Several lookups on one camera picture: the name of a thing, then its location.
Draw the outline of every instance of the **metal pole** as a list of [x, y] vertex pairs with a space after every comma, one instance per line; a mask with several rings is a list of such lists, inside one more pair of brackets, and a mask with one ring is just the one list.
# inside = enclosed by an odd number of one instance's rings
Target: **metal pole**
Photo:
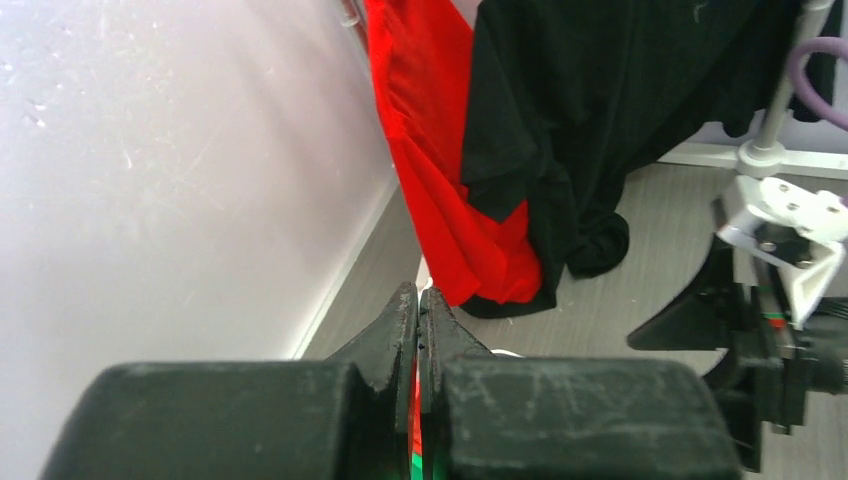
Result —
[[368, 30], [365, 26], [365, 17], [357, 5], [356, 0], [340, 0], [342, 6], [342, 26], [353, 29], [362, 50], [368, 55]]
[[[798, 17], [795, 27], [792, 45], [815, 38], [819, 36], [830, 14], [830, 9], [833, 7], [835, 0], [808, 0], [804, 3], [803, 13]], [[760, 125], [760, 131], [754, 140], [753, 148], [756, 150], [769, 150], [777, 143], [777, 135], [783, 126], [783, 121], [786, 118], [789, 103], [792, 101], [792, 84], [789, 81], [789, 75], [783, 72], [772, 98], [771, 104], [766, 111], [766, 116], [763, 123]]]

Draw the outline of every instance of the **black mechanical part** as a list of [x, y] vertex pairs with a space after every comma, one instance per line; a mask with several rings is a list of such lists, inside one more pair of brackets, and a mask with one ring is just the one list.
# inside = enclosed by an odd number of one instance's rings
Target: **black mechanical part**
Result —
[[792, 227], [764, 222], [754, 230], [760, 250], [789, 263], [803, 266], [803, 262], [812, 260], [810, 241], [798, 234]]
[[353, 365], [118, 366], [83, 395], [42, 478], [347, 478], [367, 397]]
[[[410, 475], [418, 308], [415, 285], [401, 284], [377, 319], [326, 360], [356, 365], [370, 389], [365, 412], [369, 424], [351, 444], [351, 472], [357, 475]], [[382, 459], [379, 464], [374, 463], [374, 455]]]
[[421, 392], [421, 442], [425, 480], [445, 479], [448, 469], [449, 417], [443, 369], [461, 357], [494, 358], [459, 322], [438, 289], [421, 296], [418, 322], [418, 368]]
[[[828, 301], [848, 304], [846, 299]], [[848, 394], [848, 319], [816, 313], [804, 324], [798, 340], [810, 358], [810, 390]]]
[[733, 281], [733, 249], [713, 237], [695, 278], [665, 308], [627, 336], [634, 350], [727, 348], [730, 323], [744, 320], [741, 286]]
[[[780, 240], [769, 232], [763, 240]], [[714, 238], [692, 282], [627, 341], [637, 350], [726, 348], [704, 381], [743, 466], [759, 472], [762, 422], [791, 434], [804, 424], [807, 392], [848, 393], [848, 302], [822, 300], [798, 332], [777, 268], [765, 272], [770, 287], [751, 288], [747, 297], [733, 272], [733, 250]]]
[[418, 294], [324, 362], [136, 364], [89, 387], [44, 480], [409, 478]]
[[460, 359], [444, 395], [451, 480], [742, 478], [710, 391], [676, 362]]
[[[757, 291], [751, 295], [756, 310]], [[757, 315], [749, 318], [751, 324], [738, 322], [730, 330], [726, 355], [704, 375], [704, 381], [722, 411], [742, 465], [759, 472], [762, 422], [781, 419], [783, 360], [766, 319]]]

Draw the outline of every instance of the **gray floor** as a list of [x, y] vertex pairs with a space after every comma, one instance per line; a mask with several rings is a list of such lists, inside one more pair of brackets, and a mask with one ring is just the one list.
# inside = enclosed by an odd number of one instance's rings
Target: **gray floor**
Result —
[[[644, 356], [628, 349], [625, 335], [656, 313], [697, 271], [712, 231], [708, 202], [732, 177], [724, 170], [669, 165], [632, 175], [619, 208], [631, 226], [630, 253], [618, 269], [582, 281], [566, 274], [554, 310], [498, 321], [478, 320], [461, 311], [457, 317], [489, 348], [530, 356]], [[789, 180], [812, 190], [848, 190], [846, 182]], [[414, 280], [419, 255], [403, 198], [396, 195], [306, 357], [324, 358], [364, 328], [398, 283]], [[745, 265], [742, 259], [743, 279]], [[848, 269], [834, 282], [832, 293], [848, 294]], [[718, 358], [712, 353], [660, 356], [702, 371]], [[766, 444], [764, 474], [751, 478], [848, 478], [848, 398], [812, 395], [807, 426], [792, 437], [769, 434]]]

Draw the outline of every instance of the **wall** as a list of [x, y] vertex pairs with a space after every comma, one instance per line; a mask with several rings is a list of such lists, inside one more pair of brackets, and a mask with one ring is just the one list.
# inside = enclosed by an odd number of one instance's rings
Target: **wall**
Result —
[[0, 478], [110, 364], [290, 356], [392, 178], [333, 0], [0, 3]]
[[[477, 16], [477, 5], [480, 0], [453, 0], [457, 10], [473, 25]], [[842, 19], [842, 36], [848, 38], [848, 8], [844, 10]], [[842, 111], [848, 111], [848, 65], [840, 62], [836, 77], [836, 95], [834, 105]], [[724, 134], [721, 124], [714, 122], [704, 125], [689, 141], [714, 143], [722, 145], [740, 145], [752, 138], [757, 126], [762, 121], [762, 112], [752, 123], [752, 133], [742, 138], [730, 138]], [[830, 152], [848, 154], [848, 133], [839, 130], [827, 122], [803, 123], [790, 120], [784, 126], [780, 137], [781, 143], [791, 150], [812, 152]]]

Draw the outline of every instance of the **black cloth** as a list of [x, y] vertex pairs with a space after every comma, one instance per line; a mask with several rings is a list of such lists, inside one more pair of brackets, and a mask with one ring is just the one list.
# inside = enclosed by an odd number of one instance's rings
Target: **black cloth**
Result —
[[[765, 108], [790, 48], [801, 1], [484, 0], [472, 50], [462, 182], [469, 202], [502, 221], [527, 200], [528, 235], [544, 282], [529, 303], [474, 297], [462, 308], [497, 318], [556, 305], [575, 277], [625, 257], [615, 213], [625, 176], [655, 162], [707, 121], [746, 133]], [[838, 34], [842, 0], [823, 35]], [[833, 96], [832, 58], [810, 62]], [[792, 106], [800, 120], [814, 115]]]

